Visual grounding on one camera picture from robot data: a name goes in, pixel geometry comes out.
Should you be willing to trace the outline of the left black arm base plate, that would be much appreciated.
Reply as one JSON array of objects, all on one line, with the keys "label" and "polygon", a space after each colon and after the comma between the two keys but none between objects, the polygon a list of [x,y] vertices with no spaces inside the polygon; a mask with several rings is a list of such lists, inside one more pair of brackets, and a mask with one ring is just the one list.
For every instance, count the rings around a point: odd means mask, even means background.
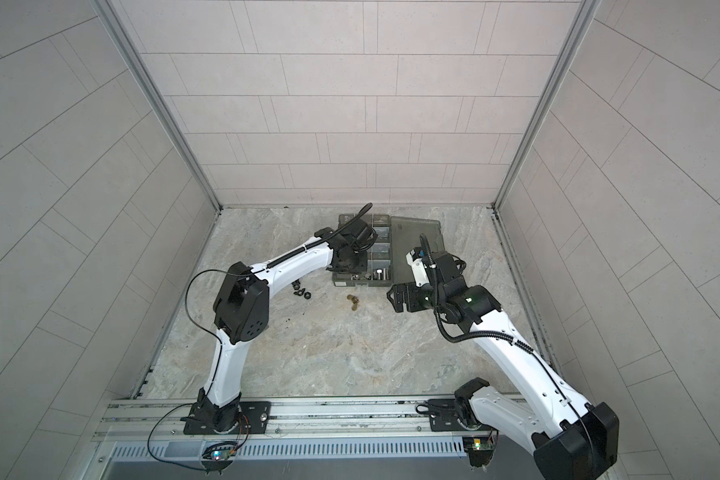
[{"label": "left black arm base plate", "polygon": [[180,420],[184,423],[185,435],[258,435],[266,432],[271,407],[268,401],[242,401],[213,413],[193,404]]}]

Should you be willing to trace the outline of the clear compartment organizer box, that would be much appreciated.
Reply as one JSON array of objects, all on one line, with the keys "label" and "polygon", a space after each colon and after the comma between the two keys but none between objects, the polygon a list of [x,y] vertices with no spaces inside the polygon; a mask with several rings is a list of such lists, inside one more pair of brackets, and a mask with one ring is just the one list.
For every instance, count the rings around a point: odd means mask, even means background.
[{"label": "clear compartment organizer box", "polygon": [[[421,245],[420,236],[428,238],[433,251],[443,251],[445,242],[441,222],[432,219],[366,214],[362,217],[378,233],[378,239],[367,251],[367,267],[361,273],[333,273],[336,287],[384,287],[397,283],[413,282],[413,274],[406,263],[406,254]],[[389,268],[390,280],[378,282],[372,272]]]}]

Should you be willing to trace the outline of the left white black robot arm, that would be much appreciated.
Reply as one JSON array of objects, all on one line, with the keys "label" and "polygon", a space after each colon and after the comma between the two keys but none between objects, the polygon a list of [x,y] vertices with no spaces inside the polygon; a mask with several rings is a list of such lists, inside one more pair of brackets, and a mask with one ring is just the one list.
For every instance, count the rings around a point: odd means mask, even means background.
[{"label": "left white black robot arm", "polygon": [[237,262],[213,303],[217,339],[210,373],[194,404],[194,417],[207,430],[225,433],[240,421],[241,378],[252,341],[267,328],[270,300],[316,270],[352,273],[378,234],[361,219],[317,231],[304,244],[262,263]]}]

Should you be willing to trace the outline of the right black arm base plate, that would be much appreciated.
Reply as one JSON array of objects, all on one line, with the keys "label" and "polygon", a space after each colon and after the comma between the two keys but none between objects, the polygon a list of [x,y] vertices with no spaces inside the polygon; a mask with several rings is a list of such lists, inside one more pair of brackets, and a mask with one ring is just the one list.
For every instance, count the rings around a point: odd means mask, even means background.
[{"label": "right black arm base plate", "polygon": [[425,416],[433,432],[468,431],[457,414],[454,399],[429,399],[415,406],[418,415]]}]

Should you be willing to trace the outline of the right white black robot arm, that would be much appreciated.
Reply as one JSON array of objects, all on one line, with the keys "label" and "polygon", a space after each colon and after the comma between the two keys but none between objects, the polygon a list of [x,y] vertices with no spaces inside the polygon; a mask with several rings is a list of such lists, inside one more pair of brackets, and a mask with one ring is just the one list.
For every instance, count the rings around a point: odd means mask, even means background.
[{"label": "right white black robot arm", "polygon": [[448,252],[416,247],[406,255],[413,281],[393,285],[396,312],[430,310],[451,344],[474,342],[502,369],[523,404],[474,378],[454,394],[450,414],[476,431],[496,430],[528,451],[546,479],[597,479],[617,460],[619,419],[590,402],[531,347],[500,302],[482,285],[467,285],[466,264]]}]

